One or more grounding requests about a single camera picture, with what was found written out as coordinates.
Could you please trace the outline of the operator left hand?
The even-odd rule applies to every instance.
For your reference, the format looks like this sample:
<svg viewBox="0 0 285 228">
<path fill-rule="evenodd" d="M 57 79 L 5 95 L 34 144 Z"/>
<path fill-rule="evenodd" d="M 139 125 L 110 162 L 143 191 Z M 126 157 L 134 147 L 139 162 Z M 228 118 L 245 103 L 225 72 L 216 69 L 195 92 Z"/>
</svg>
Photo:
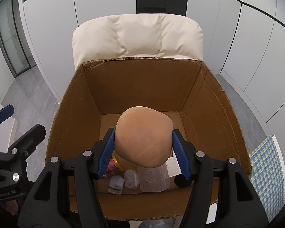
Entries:
<svg viewBox="0 0 285 228">
<path fill-rule="evenodd" d="M 1 206 L 11 213 L 13 216 L 16 216 L 19 211 L 19 206 L 16 200 L 4 201 L 0 203 Z"/>
</svg>

